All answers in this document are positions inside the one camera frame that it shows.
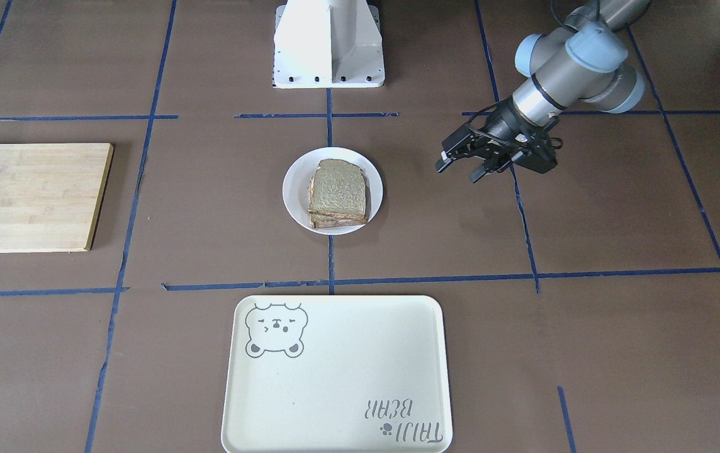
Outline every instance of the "bear face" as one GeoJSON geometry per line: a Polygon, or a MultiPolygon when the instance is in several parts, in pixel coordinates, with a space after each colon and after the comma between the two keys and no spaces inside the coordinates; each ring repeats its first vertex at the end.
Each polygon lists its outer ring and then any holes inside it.
{"type": "Polygon", "coordinates": [[[245,316],[248,326],[248,344],[245,352],[257,358],[269,352],[283,352],[288,357],[298,357],[305,344],[301,341],[307,326],[307,312],[301,306],[274,305],[260,308],[254,306],[245,316]]]}

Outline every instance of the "bread slice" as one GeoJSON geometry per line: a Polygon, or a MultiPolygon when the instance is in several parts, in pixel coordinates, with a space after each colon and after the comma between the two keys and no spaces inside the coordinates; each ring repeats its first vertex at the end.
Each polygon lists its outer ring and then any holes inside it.
{"type": "Polygon", "coordinates": [[[312,228],[332,228],[332,227],[353,227],[355,225],[365,225],[365,221],[352,220],[351,218],[334,218],[328,215],[310,215],[310,226],[312,228]]]}
{"type": "MultiPolygon", "coordinates": [[[[309,213],[335,220],[368,221],[366,178],[363,169],[345,160],[325,159],[318,163],[310,181],[309,213]]],[[[330,223],[326,218],[310,218],[310,223],[330,223]]]]}

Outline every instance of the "white plate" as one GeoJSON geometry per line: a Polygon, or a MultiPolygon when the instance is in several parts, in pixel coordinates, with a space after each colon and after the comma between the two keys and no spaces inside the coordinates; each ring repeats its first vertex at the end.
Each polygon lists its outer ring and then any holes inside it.
{"type": "Polygon", "coordinates": [[[432,298],[249,296],[237,305],[228,453],[441,453],[452,438],[444,322],[432,298]]]}
{"type": "Polygon", "coordinates": [[[282,183],[282,198],[284,206],[288,209],[290,216],[296,222],[311,232],[322,235],[345,235],[355,232],[363,225],[356,226],[335,226],[334,228],[312,228],[309,226],[309,186],[312,174],[323,159],[340,159],[355,164],[363,169],[368,183],[369,212],[368,221],[374,218],[380,205],[383,204],[383,178],[380,172],[368,159],[345,147],[322,147],[312,150],[294,162],[288,173],[284,175],[282,183]]]}

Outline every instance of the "wooden cutting board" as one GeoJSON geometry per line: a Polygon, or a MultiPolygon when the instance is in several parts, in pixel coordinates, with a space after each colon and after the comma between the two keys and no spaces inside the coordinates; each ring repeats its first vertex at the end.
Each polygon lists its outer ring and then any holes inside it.
{"type": "Polygon", "coordinates": [[[92,246],[110,143],[0,144],[0,253],[92,246]]]}

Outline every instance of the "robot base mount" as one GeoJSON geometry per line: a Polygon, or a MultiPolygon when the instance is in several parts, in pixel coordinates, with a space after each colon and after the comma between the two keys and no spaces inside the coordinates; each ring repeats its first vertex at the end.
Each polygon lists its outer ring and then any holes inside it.
{"type": "Polygon", "coordinates": [[[385,81],[380,12],[366,0],[288,0],[276,10],[278,88],[374,88],[385,81]]]}

